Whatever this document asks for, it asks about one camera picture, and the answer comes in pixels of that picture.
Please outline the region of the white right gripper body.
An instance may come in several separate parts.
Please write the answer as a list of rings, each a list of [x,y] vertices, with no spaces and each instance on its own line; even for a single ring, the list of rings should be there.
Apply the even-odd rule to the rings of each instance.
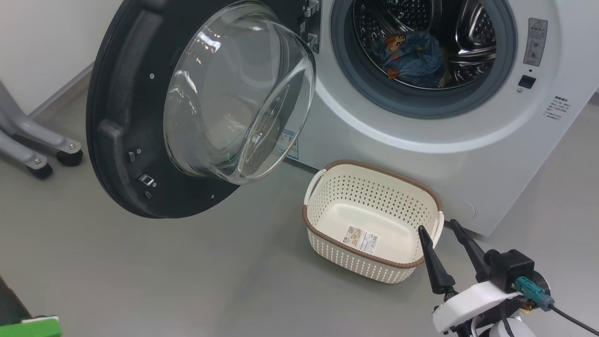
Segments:
[[[450,332],[454,328],[458,334],[475,334],[479,315],[496,306],[501,308],[503,301],[518,295],[514,291],[504,292],[490,281],[475,284],[456,294],[452,288],[454,284],[452,280],[431,282],[433,293],[451,295],[432,313],[432,322],[438,333]]]

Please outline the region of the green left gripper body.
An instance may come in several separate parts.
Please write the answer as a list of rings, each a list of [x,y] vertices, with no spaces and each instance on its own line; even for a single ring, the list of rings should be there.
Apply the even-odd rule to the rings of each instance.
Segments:
[[[1,337],[61,337],[58,316],[41,316],[0,327]]]

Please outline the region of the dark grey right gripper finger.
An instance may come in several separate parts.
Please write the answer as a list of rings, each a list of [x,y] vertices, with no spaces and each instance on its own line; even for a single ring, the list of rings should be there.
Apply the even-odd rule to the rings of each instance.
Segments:
[[[465,248],[471,264],[475,269],[475,279],[477,282],[485,282],[489,279],[490,265],[485,261],[485,251],[478,243],[466,233],[464,228],[457,220],[449,220],[456,239]]]
[[[453,287],[455,280],[443,267],[434,251],[433,240],[424,226],[418,227],[418,235],[432,292],[443,296],[455,296],[456,291]]]

